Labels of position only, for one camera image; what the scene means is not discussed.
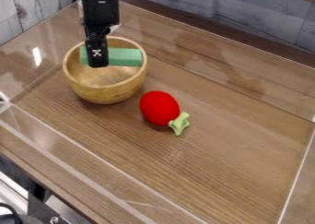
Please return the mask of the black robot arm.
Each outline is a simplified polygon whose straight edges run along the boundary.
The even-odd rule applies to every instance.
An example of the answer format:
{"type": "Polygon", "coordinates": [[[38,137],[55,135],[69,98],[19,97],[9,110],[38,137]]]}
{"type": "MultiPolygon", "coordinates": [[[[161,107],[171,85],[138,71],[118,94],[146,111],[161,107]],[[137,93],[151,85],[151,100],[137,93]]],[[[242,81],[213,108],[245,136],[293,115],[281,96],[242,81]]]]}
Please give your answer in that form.
{"type": "Polygon", "coordinates": [[[94,68],[109,66],[107,35],[119,24],[119,0],[79,0],[86,30],[87,62],[94,68]]]}

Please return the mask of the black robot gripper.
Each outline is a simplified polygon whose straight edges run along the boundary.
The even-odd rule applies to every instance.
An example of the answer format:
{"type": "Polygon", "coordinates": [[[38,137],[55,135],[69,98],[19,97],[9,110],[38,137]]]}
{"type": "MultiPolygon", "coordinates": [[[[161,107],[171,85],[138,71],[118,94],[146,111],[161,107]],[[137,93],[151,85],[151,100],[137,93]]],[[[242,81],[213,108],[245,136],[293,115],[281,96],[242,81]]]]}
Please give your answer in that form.
{"type": "Polygon", "coordinates": [[[81,0],[83,26],[87,34],[87,62],[94,68],[109,66],[105,36],[119,24],[119,0],[81,0]]]}

